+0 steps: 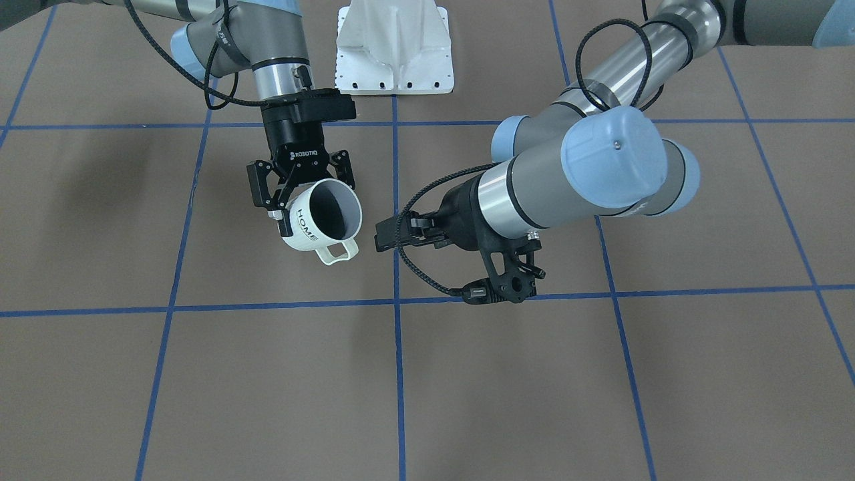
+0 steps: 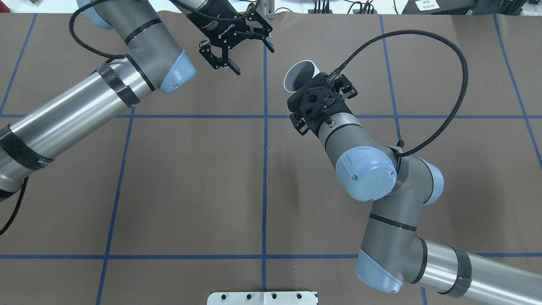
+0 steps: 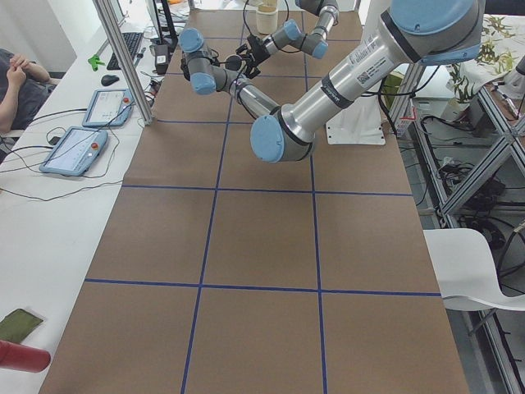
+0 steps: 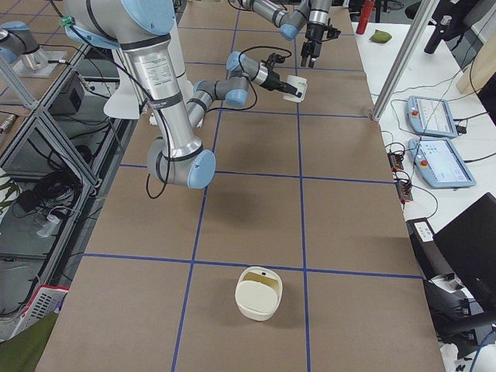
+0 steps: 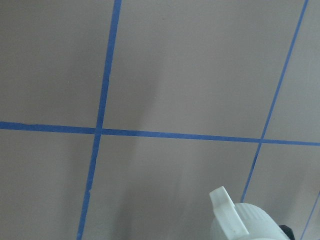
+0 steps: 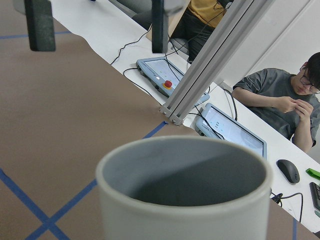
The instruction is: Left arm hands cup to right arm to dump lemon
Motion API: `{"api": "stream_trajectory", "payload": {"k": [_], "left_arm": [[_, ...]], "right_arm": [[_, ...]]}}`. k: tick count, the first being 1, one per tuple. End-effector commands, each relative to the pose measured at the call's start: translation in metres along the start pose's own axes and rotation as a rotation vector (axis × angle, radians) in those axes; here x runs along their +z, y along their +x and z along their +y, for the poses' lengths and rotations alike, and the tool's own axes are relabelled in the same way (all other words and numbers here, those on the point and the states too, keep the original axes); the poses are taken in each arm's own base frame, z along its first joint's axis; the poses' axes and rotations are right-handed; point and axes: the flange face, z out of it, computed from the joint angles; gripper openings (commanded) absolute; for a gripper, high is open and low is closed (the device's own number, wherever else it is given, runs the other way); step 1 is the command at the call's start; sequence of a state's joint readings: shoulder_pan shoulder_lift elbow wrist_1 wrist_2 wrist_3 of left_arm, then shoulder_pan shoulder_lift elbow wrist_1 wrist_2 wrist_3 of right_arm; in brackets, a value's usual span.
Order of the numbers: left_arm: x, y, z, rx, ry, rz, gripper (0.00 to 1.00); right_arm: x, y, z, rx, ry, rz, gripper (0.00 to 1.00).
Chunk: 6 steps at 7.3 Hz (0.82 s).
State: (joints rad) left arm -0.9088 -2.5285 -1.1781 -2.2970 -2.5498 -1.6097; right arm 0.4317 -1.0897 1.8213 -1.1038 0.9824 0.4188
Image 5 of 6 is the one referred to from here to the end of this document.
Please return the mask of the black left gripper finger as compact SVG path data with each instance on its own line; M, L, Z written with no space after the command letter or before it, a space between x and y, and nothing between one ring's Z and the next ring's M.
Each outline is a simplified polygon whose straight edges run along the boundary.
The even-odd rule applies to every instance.
M287 225L279 225L279 228L284 232L284 234L290 239L295 240L293 230Z

